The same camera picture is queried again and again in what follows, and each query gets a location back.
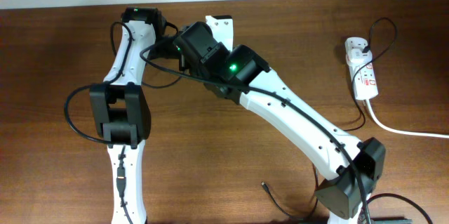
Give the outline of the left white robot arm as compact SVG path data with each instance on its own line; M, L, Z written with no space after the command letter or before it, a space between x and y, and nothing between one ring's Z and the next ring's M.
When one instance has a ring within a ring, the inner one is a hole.
M146 223L142 157L151 113L142 91L144 48L163 38L166 19L157 8L127 8L121 16L121 43L103 82L89 95L96 131L112 165L113 223Z

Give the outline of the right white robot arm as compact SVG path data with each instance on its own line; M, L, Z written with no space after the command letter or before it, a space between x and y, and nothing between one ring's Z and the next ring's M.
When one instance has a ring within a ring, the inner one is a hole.
M297 97L267 61L251 48L232 51L196 22L174 41L191 71L220 98L254 112L297 146L324 177L316 198L329 223L359 223L380 179L386 155L377 139L359 140Z

